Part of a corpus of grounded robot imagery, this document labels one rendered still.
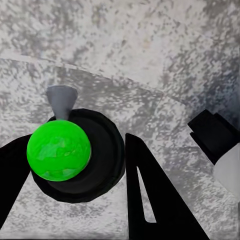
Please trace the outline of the insectifuge atomizer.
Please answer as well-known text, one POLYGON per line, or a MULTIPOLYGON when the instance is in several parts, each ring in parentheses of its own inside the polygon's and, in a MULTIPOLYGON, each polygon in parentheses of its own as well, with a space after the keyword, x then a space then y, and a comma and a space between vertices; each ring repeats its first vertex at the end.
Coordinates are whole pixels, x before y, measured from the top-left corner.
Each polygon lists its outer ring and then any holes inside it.
POLYGON ((34 182, 58 202, 87 203, 115 187, 126 173, 125 140, 102 113, 72 109, 78 90, 47 87, 54 116, 31 135, 26 149, 34 182))

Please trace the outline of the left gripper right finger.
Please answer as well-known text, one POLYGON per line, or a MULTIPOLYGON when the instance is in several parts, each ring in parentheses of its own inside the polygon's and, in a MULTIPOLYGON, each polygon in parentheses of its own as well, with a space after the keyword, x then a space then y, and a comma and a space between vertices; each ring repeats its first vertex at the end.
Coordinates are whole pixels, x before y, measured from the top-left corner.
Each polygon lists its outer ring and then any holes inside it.
POLYGON ((145 142, 125 134, 129 240, 210 240, 145 142), (156 223, 145 220, 137 167, 156 223))

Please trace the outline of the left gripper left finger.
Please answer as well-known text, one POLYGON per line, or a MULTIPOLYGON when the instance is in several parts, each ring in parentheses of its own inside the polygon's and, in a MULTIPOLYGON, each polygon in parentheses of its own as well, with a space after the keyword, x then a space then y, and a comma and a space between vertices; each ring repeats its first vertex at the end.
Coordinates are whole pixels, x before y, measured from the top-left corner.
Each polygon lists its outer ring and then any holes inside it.
POLYGON ((19 137, 0 148, 0 230, 31 172, 27 158, 31 136, 19 137))

